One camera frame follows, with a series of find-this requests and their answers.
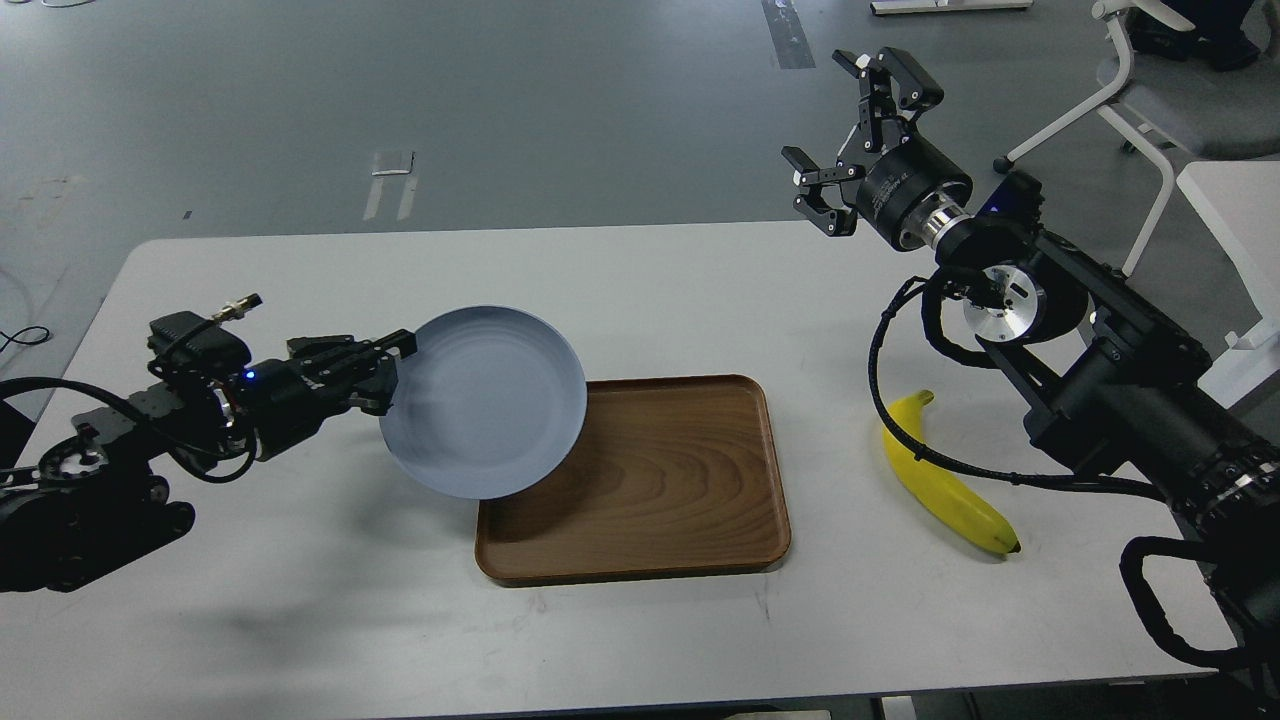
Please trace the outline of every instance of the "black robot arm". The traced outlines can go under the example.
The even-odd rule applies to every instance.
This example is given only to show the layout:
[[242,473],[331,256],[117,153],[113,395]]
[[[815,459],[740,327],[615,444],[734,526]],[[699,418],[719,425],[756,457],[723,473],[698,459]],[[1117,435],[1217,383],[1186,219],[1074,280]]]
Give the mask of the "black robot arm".
[[[0,382],[0,400],[65,388],[105,405],[72,419],[76,434],[35,468],[0,471],[0,592],[74,591],[191,530],[195,509],[169,501],[150,461],[170,455],[192,475],[225,483],[315,434],[352,407],[384,415],[408,331],[288,341],[288,357],[250,365],[248,347],[220,325],[261,304],[252,295],[210,318],[183,311],[151,323],[147,365],[160,382],[127,400],[58,378]],[[219,462],[239,468],[211,475]]]
[[[1069,468],[1076,480],[1075,488],[1056,487],[1165,500],[1194,539],[1135,538],[1120,568],[1139,619],[1161,648],[1208,667],[1275,660],[1280,560],[1272,548],[1280,539],[1275,487],[1280,450],[1197,387],[1211,361],[1194,338],[1129,288],[1120,273],[1041,225],[1043,199],[1034,178],[1011,173],[977,213],[964,210],[970,178],[915,127],[919,113],[941,100],[941,90],[927,76],[920,79],[923,69],[908,53],[886,47],[874,58],[844,51],[833,58],[858,77],[860,87],[858,124],[837,154],[837,168],[847,172],[844,177],[812,172],[817,165],[804,151],[783,149],[801,188],[795,206],[827,234],[851,234],[861,217],[895,250],[934,251],[938,269],[919,292],[925,337],[954,360],[995,368],[1009,378],[1030,406],[1023,419],[1030,443]],[[906,94],[896,102],[891,78],[900,95]],[[932,87],[932,100],[911,106],[920,87]],[[890,111],[896,119],[886,117]],[[823,214],[820,191],[831,186],[840,187],[846,209]],[[832,227],[832,218],[841,222]],[[910,297],[906,287],[873,342],[877,409],[906,447],[957,468],[959,461],[899,428],[878,397],[878,345],[890,318]],[[945,337],[940,322],[945,300],[964,306],[980,351]],[[1053,373],[1030,352],[1030,346],[1071,332],[1085,318],[1088,347],[1066,373]],[[1151,492],[1135,488],[1133,480],[1105,477],[1124,462],[1151,480]],[[1011,482],[1025,478],[987,474],[1000,475]],[[1143,560],[1156,555],[1212,566],[1208,587],[1240,628],[1242,647],[1198,650],[1172,630],[1142,577]]]

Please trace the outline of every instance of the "banana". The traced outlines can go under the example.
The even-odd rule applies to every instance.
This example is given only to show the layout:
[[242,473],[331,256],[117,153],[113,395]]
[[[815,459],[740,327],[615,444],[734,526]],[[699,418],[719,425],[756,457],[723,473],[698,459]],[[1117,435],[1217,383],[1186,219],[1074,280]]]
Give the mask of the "banana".
[[[924,442],[923,410],[932,401],[933,392],[922,389],[891,404],[888,414],[908,434]],[[960,478],[932,462],[916,460],[883,425],[881,438],[897,479],[934,518],[988,552],[1006,555],[1021,550],[1009,520],[960,482]]]

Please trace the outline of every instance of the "brown tray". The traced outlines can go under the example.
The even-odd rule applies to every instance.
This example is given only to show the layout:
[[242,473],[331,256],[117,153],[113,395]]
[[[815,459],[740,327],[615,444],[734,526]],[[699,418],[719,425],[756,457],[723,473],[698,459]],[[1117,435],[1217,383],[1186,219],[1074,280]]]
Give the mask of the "brown tray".
[[588,383],[577,443],[480,503],[476,562],[507,585],[764,570],[791,544],[764,391],[742,375]]

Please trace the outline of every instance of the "black wire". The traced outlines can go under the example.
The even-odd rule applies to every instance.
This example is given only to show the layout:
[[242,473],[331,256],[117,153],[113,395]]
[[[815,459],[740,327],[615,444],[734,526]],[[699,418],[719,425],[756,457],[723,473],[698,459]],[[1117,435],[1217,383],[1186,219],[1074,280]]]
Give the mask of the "black wire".
[[924,340],[929,341],[929,346],[945,357],[955,360],[966,368],[993,370],[997,365],[989,355],[980,350],[968,350],[951,342],[942,329],[942,301],[946,299],[943,292],[946,284],[951,281],[974,281],[974,274],[979,275],[983,281],[987,279],[987,275],[978,270],[965,272],[964,268],[940,266],[924,286],[924,293],[920,297],[920,323],[924,325]]
[[978,710],[978,698],[972,693],[964,693],[964,703],[969,708],[969,717],[982,720],[982,711]]
[[[41,331],[45,334],[40,336],[36,340],[22,340],[23,333],[28,333],[32,331]],[[4,345],[0,345],[0,352],[4,352],[10,345],[24,345],[27,347],[33,347],[36,345],[46,343],[49,342],[49,338],[54,337],[54,333],[49,332],[49,328],[46,328],[45,325],[27,325],[26,328],[22,328],[20,331],[13,334],[0,331],[0,337],[4,338]]]
[[188,443],[188,442],[182,441],[179,438],[175,438],[174,436],[172,436],[168,432],[165,432],[164,429],[161,429],[160,425],[155,423],[155,420],[152,420],[146,414],[143,414],[141,410],[138,410],[137,407],[134,407],[133,405],[131,405],[123,397],[119,397],[118,395],[114,395],[114,393],[111,393],[111,392],[109,392],[106,389],[102,389],[102,388],[97,387],[97,386],[92,386],[92,384],[82,383],[82,382],[77,382],[77,380],[65,380],[65,379],[61,379],[61,378],[40,378],[40,377],[33,377],[33,378],[15,378],[15,379],[12,379],[12,380],[0,380],[0,400],[8,400],[9,397],[13,397],[15,395],[22,395],[24,392],[31,392],[31,391],[36,391],[36,389],[58,389],[58,388],[70,389],[70,391],[78,392],[81,395],[87,395],[87,396],[92,397],[93,400],[97,400],[99,402],[106,405],[111,410],[115,410],[120,415],[124,415],[127,419],[132,420],[134,424],[151,430],[152,433],[155,433],[157,437],[160,437],[165,442],[169,442],[170,445],[173,445],[175,448],[186,450],[187,452],[191,452],[191,454],[195,454],[195,455],[202,455],[205,457],[211,457],[215,461],[216,460],[230,460],[233,457],[239,457],[241,455],[246,455],[244,462],[239,466],[239,469],[237,469],[230,475],[221,475],[221,477],[219,477],[219,475],[209,475],[204,470],[201,470],[201,469],[195,468],[193,465],[191,465],[191,462],[187,461],[187,459],[184,459],[180,455],[178,455],[174,450],[169,451],[169,456],[173,457],[174,461],[178,462],[178,465],[180,465],[183,470],[186,470],[186,471],[191,473],[192,475],[195,475],[196,478],[198,478],[201,480],[205,480],[205,482],[209,482],[209,483],[229,483],[229,482],[232,482],[232,480],[234,480],[237,478],[243,477],[244,473],[248,471],[248,468],[253,464],[255,455],[257,454],[257,437],[256,437],[256,433],[253,432],[252,427],[250,427],[250,428],[246,429],[246,433],[244,433],[246,450],[244,450],[243,454],[227,455],[227,454],[223,454],[223,452],[215,452],[215,451],[211,451],[211,450],[207,450],[207,448],[198,447],[196,445]]
[[881,313],[879,324],[876,327],[876,333],[872,336],[872,346],[868,351],[867,357],[867,380],[870,386],[872,402],[876,405],[876,413],[879,415],[881,421],[888,432],[900,442],[904,447],[910,450],[918,459],[928,460],[929,462],[951,470],[952,473],[960,473],[964,475],[973,475],[977,478],[988,478],[993,480],[1004,480],[1012,484],[1024,484],[1030,487],[1038,487],[1043,489],[1056,489],[1062,492],[1101,492],[1101,493],[1114,493],[1114,495],[1130,495],[1134,497],[1147,497],[1160,502],[1165,501],[1165,496],[1158,488],[1149,483],[1143,483],[1138,480],[1132,480],[1128,478],[1112,478],[1110,475],[1098,475],[1096,478],[1080,478],[1076,475],[1042,475],[1032,474],[1024,475],[1020,473],[1006,473],[1000,470],[989,470],[987,468],[979,468],[978,465],[970,465],[961,460],[956,460],[948,455],[943,455],[916,438],[911,437],[910,433],[902,429],[897,421],[893,420],[892,415],[888,414],[888,409],[884,407],[884,401],[881,398],[879,392],[879,351],[884,345],[884,336],[888,333],[888,325],[892,323],[893,318],[897,315],[908,302],[910,302],[915,296],[924,292],[925,278],[913,277],[902,283],[897,293],[893,295],[893,300],[890,301],[888,306]]
[[177,352],[179,347],[186,347],[187,343],[191,342],[191,338],[196,337],[197,334],[200,334],[200,333],[202,333],[202,332],[205,332],[205,331],[207,331],[207,329],[210,329],[210,328],[212,328],[215,325],[218,325],[218,323],[215,323],[214,320],[210,320],[207,318],[204,319],[204,320],[201,320],[200,323],[197,323],[196,325],[193,325],[189,331],[182,333],[173,342],[170,342],[169,347],[165,347],[164,352],[161,352],[156,357],[156,363],[159,363],[161,365],[168,364],[169,359],[173,357],[173,354]]
[[186,462],[186,459],[183,459],[179,455],[170,455],[170,457],[173,457],[174,461],[178,462],[178,465],[180,465],[182,469],[186,470],[191,477],[198,480],[205,480],[206,483],[223,484],[243,478],[244,473],[248,473],[248,469],[252,468],[253,462],[257,461],[257,433],[255,433],[252,428],[250,428],[244,433],[243,455],[244,455],[244,461],[241,462],[241,466],[237,468],[236,471],[230,473],[229,475],[210,475],[209,473],[205,473],[200,468],[188,465]]

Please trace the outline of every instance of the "blue plate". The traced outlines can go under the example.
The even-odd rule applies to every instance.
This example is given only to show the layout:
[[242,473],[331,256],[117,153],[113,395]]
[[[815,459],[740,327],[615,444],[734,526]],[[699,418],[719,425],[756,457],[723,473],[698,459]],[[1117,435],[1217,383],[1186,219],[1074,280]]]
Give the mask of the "blue plate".
[[463,307],[417,331],[383,439],[424,486],[486,500],[545,478],[577,441],[586,377],[564,336],[512,307]]

